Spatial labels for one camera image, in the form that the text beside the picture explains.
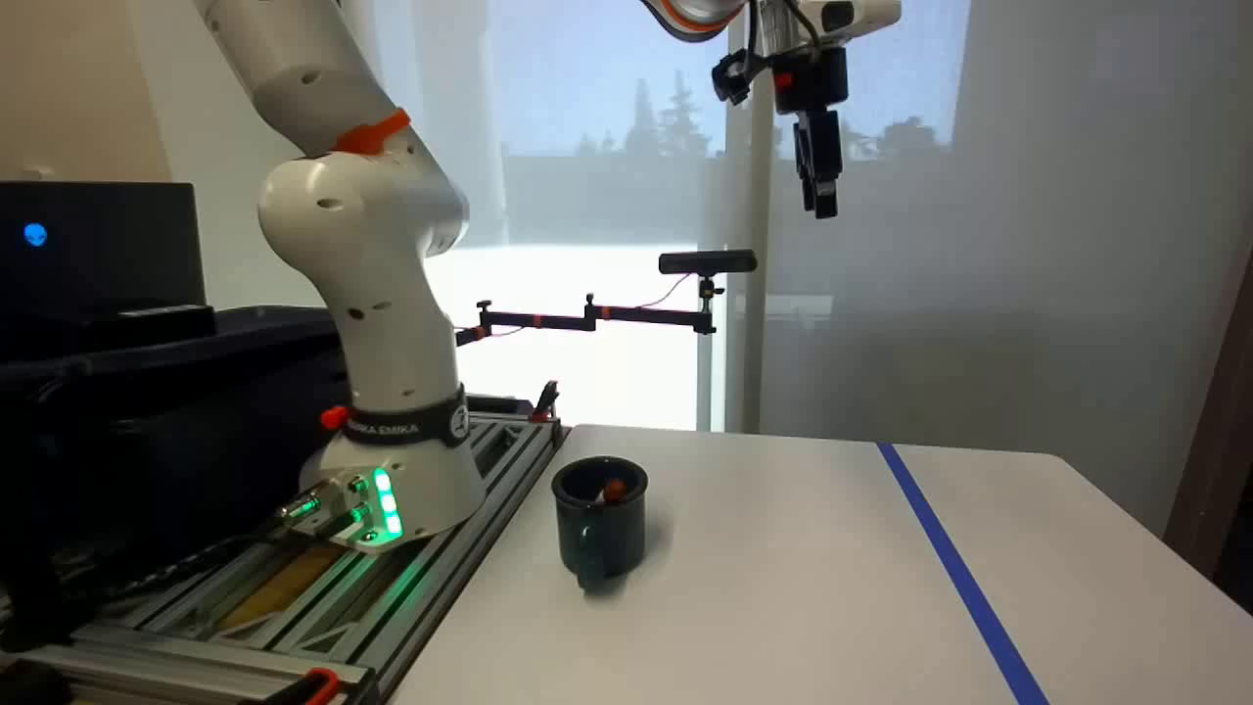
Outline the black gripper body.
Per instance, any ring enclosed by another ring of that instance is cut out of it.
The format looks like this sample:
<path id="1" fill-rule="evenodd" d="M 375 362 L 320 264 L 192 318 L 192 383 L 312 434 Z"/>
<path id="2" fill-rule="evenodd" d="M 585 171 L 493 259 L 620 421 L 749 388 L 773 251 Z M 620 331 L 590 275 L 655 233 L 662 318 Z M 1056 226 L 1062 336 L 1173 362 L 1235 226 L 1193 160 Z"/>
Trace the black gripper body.
<path id="1" fill-rule="evenodd" d="M 848 97 L 846 50 L 788 50 L 773 61 L 780 115 L 825 115 Z"/>

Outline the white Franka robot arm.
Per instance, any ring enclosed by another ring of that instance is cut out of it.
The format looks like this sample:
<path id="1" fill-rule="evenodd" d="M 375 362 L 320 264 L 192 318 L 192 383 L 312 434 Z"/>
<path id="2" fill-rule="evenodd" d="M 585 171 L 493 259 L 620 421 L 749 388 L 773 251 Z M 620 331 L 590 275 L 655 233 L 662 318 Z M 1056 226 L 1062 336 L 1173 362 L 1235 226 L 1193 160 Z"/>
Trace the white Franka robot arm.
<path id="1" fill-rule="evenodd" d="M 258 226 L 300 272 L 339 336 L 347 409 L 312 484 L 282 511 L 304 537 L 389 551 L 459 531 L 484 502 L 454 331 L 425 264 L 471 208 L 407 110 L 389 97 L 334 0 L 192 0 L 258 119 L 296 153 L 271 169 Z M 900 0 L 643 0 L 677 40 L 730 23 L 749 45 L 713 67 L 723 101 L 756 77 L 793 121 L 801 208 L 839 211 L 846 45 L 900 19 Z"/>

